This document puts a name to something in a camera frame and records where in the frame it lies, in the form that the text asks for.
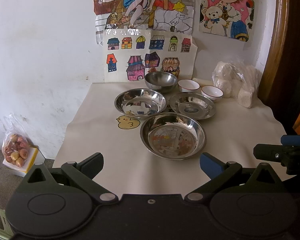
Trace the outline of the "large steel plate front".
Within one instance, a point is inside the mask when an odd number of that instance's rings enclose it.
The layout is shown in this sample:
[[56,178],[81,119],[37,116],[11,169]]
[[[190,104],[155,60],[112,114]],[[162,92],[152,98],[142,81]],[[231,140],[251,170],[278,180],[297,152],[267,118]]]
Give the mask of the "large steel plate front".
[[196,120],[177,113],[161,113],[144,121],[140,138],[149,152],[168,160],[185,160],[202,152],[207,136]]

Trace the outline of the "steel plate with sticker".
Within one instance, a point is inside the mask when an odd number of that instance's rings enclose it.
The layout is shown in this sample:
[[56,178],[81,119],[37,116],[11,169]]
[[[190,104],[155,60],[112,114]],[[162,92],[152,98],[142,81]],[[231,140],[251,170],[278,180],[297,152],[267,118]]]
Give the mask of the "steel plate with sticker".
[[205,96],[196,93],[182,92],[174,94],[169,99],[170,107],[175,113],[196,120],[205,120],[216,113],[215,104]]

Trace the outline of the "white red-rimmed bowl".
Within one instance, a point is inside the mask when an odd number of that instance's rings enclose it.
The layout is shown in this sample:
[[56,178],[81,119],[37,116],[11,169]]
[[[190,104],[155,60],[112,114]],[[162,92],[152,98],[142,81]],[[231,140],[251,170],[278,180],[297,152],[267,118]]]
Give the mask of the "white red-rimmed bowl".
[[213,102],[221,100],[224,95],[223,91],[215,86],[203,86],[201,94]]
[[195,93],[198,89],[200,89],[200,85],[193,80],[179,80],[178,88],[182,93]]

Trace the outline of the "steel dish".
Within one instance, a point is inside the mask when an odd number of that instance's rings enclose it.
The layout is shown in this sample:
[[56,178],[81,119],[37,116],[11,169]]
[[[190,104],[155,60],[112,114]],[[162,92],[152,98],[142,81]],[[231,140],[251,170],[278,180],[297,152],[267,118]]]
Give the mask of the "steel dish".
[[167,107],[167,100],[152,89],[134,88],[119,94],[114,105],[125,116],[147,119],[162,113]]

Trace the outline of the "deep steel bowl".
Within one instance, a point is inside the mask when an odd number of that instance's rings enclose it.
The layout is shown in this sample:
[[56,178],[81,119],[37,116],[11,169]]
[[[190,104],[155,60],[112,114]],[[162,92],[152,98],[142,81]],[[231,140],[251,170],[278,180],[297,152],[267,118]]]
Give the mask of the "deep steel bowl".
[[160,93],[169,93],[177,86],[178,79],[168,72],[152,72],[145,76],[145,84],[149,89]]

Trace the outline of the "white printed table mat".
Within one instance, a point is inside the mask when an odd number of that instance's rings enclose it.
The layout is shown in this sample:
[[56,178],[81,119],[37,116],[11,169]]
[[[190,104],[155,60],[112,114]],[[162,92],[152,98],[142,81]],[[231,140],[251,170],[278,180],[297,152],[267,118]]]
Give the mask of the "white printed table mat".
[[[120,113],[115,108],[115,98],[126,90],[144,87],[143,81],[91,85],[67,126],[54,165],[80,162],[100,152],[104,167],[95,181],[118,196],[187,194],[208,182],[208,176],[200,169],[198,155],[181,161],[162,159],[143,145],[138,128],[119,128]],[[255,145],[278,145],[285,134],[271,109],[260,101],[252,108],[244,108],[233,99],[222,99],[216,103],[215,115],[203,120],[201,126],[207,135],[205,152],[244,167],[259,164],[253,155]]]

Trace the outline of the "white yellow box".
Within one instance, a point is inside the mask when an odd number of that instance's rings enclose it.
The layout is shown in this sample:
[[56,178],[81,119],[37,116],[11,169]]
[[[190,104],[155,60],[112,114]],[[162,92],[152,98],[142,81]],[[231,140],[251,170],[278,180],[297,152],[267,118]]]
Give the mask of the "white yellow box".
[[11,174],[19,176],[19,177],[25,177],[25,175],[31,169],[33,164],[44,163],[44,161],[45,161],[45,158],[42,155],[42,153],[40,152],[39,148],[31,147],[29,149],[29,156],[26,159],[26,161],[22,167],[13,165],[13,164],[7,162],[5,159],[3,160],[2,164],[8,168],[8,170],[11,172]]

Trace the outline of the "bag of red fruit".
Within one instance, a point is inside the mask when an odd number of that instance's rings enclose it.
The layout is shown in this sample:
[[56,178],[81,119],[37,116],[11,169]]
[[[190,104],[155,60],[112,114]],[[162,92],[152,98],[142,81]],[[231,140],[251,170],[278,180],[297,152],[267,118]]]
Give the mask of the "bag of red fruit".
[[4,118],[7,127],[1,151],[5,160],[16,166],[23,167],[30,154],[30,143],[27,133],[14,114]]

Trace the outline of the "plastic bag of white rolls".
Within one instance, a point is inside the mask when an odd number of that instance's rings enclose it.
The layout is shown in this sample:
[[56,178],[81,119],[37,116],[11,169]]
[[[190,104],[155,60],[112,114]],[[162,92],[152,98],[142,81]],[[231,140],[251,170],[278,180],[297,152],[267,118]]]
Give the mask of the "plastic bag of white rolls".
[[236,99],[245,108],[253,106],[258,89],[258,70],[254,66],[242,61],[219,61],[212,72],[212,81],[225,98]]

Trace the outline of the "houses drawing paper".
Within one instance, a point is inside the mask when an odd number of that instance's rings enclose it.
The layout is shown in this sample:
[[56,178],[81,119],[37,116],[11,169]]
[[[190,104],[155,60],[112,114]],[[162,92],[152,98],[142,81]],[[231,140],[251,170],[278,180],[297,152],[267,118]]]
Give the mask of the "houses drawing paper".
[[190,79],[197,54],[191,35],[148,29],[107,29],[102,49],[106,83],[140,81],[154,72]]

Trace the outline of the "girl with teddy drawing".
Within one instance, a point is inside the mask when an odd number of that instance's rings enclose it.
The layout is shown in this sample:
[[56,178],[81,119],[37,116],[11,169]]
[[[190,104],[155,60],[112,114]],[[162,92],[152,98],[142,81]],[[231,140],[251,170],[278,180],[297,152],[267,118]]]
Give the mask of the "girl with teddy drawing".
[[254,0],[200,0],[199,31],[247,42],[254,6]]

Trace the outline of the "girl with fan drawing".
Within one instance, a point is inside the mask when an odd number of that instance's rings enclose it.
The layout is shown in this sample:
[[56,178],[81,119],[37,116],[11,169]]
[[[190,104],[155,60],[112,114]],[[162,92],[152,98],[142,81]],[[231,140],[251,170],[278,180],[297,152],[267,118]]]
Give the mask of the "girl with fan drawing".
[[192,34],[195,0],[94,0],[96,42],[105,29]]

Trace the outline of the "wooden frame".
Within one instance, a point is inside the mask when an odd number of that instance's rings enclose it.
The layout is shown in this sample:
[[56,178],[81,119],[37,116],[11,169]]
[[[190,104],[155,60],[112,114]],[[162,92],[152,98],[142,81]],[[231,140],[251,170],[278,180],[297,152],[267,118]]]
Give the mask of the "wooden frame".
[[275,21],[269,54],[258,88],[258,98],[267,106],[279,93],[282,75],[282,56],[286,41],[289,18],[289,0],[276,0]]

